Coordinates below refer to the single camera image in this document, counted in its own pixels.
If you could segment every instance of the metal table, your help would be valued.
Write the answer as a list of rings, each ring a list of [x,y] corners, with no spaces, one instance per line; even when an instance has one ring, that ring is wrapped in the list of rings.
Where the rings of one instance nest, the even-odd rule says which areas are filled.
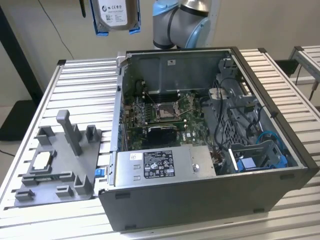
[[[295,46],[289,59],[297,60],[320,82],[320,46]]]
[[[320,114],[267,53],[241,51],[306,149],[320,165]],[[61,132],[55,116],[68,108],[79,129],[95,124],[103,130],[98,165],[109,164],[116,91],[116,59],[60,62],[0,188],[0,238],[11,239],[319,239],[320,174],[301,190],[287,193],[268,213],[186,225],[114,232],[98,198],[27,208],[14,208],[15,190],[27,172],[38,141],[39,126]],[[104,188],[105,178],[95,186]]]

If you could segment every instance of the floor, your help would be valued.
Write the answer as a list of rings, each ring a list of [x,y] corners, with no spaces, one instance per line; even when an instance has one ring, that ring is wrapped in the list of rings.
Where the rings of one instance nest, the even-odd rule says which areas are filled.
[[[0,107],[0,126],[2,126],[2,124],[6,120],[11,109],[12,106]],[[20,143],[21,141],[0,141],[0,150],[15,155],[20,146]],[[5,179],[8,169],[13,160],[13,156],[9,156],[0,152],[0,185]]]

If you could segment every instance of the warning label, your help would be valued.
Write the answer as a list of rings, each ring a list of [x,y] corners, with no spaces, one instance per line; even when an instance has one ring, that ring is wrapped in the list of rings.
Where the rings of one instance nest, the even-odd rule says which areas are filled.
[[[172,151],[151,151],[143,153],[144,177],[146,179],[175,176]]]

